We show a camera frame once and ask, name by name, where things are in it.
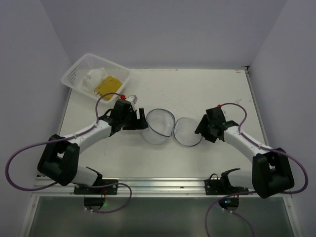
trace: gray floor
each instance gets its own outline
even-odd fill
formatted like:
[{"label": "gray floor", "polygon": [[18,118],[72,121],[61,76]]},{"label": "gray floor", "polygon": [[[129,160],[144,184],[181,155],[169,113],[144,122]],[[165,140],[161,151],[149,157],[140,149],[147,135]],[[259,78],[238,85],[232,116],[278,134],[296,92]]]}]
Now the gray floor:
[{"label": "gray floor", "polygon": [[[213,198],[133,198],[112,214],[84,212],[82,197],[41,197],[31,237],[203,237],[204,215]],[[113,209],[123,198],[107,197]],[[282,198],[241,198],[237,212],[253,225],[258,237],[292,237]],[[212,236],[251,236],[248,225],[221,208],[209,215]]]}]

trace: white table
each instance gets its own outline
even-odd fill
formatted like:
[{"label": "white table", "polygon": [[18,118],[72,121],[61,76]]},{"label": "white table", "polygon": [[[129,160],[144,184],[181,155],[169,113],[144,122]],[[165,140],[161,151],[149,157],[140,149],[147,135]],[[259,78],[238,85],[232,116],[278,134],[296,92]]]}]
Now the white table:
[{"label": "white table", "polygon": [[[198,122],[205,110],[225,102],[238,102],[248,112],[243,129],[264,141],[244,70],[133,70],[125,95],[136,94],[137,107],[145,114],[155,108],[170,110],[176,117]],[[96,101],[71,92],[60,134],[74,133],[95,121]],[[113,105],[100,105],[103,114]],[[241,109],[223,107],[228,120],[240,122]],[[121,131],[84,151],[79,165],[91,167],[105,177],[118,178],[206,178],[232,168],[250,169],[249,160],[235,148],[218,140],[204,139],[195,147],[184,147],[174,137],[162,145],[151,145],[141,131]]]}]

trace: wall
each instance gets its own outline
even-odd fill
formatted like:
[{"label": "wall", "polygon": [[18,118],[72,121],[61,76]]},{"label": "wall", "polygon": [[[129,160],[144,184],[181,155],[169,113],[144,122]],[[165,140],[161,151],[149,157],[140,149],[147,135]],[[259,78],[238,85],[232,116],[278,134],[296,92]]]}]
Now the wall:
[{"label": "wall", "polygon": [[[38,0],[0,1],[0,187],[1,236],[20,232],[30,193],[4,178],[9,156],[57,131],[68,89],[60,77],[70,66],[49,18]],[[12,163],[12,179],[30,187],[43,148],[22,153]]]},{"label": "wall", "polygon": [[[315,236],[316,2],[289,0],[250,67],[267,136],[306,167],[310,184],[293,196],[305,236]],[[296,188],[303,182],[296,166]]]},{"label": "wall", "polygon": [[70,59],[131,68],[250,65],[286,0],[41,0]]}]

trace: laundry basket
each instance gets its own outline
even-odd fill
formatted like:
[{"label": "laundry basket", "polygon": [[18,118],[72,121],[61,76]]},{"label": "laundry basket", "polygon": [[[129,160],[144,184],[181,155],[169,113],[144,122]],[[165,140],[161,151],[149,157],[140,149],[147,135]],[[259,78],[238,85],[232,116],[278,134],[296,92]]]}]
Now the laundry basket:
[{"label": "laundry basket", "polygon": [[[82,56],[78,61],[76,61],[61,78],[61,82],[71,89],[98,100],[100,96],[94,95],[92,92],[86,91],[82,88],[83,77],[90,70],[98,68],[104,68],[109,76],[116,77],[120,82],[122,82],[121,87],[116,91],[116,93],[121,94],[131,78],[130,69],[90,53]],[[116,99],[117,96],[113,96],[110,100],[101,100],[100,102],[110,104]]]}]

